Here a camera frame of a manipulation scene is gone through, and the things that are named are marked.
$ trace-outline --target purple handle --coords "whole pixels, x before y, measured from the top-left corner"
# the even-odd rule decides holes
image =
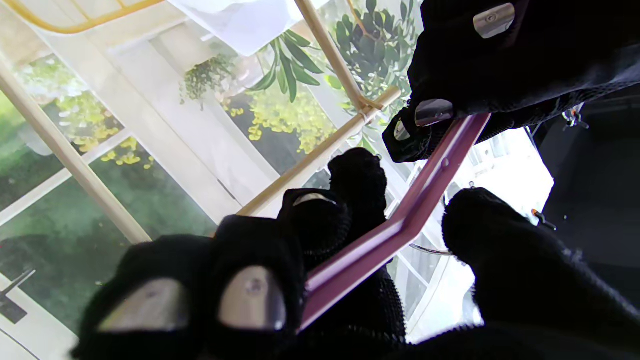
[[[300,331],[420,234],[490,117],[484,113],[454,120],[396,213],[309,274]]]

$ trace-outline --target wooden pole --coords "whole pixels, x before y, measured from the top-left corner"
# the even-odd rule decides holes
[[[329,37],[329,33],[320,21],[320,17],[318,17],[318,13],[316,12],[313,4],[309,0],[296,0],[296,5],[298,5],[302,16],[307,22],[307,26],[314,34],[314,37],[318,41],[326,59],[329,60],[329,64],[331,64],[333,71],[335,71],[335,75],[342,83],[349,100],[351,100],[351,103],[356,109],[363,109],[367,106],[367,102],[362,96],[356,81],[353,79],[353,76],[347,68],[347,64],[344,62],[340,52],[338,52],[338,48]]]
[[[388,106],[400,96],[400,89],[392,86],[387,89],[376,103]],[[283,176],[280,176],[260,195],[256,196],[237,214],[244,216],[255,216],[260,213],[271,201],[282,195],[284,191],[291,188],[299,188],[304,185],[316,172],[320,166],[324,165],[329,157],[350,137],[358,132],[369,119],[373,117],[379,109],[372,106],[365,106],[362,111],[349,120],[338,131],[318,145],[309,155],[307,155],[295,167],[289,169]]]
[[[98,203],[124,236],[133,244],[151,241],[149,235],[109,191],[98,175],[83,161],[65,135],[27,94],[11,70],[1,61],[0,90],[4,92],[29,125],[33,127],[80,186]]]

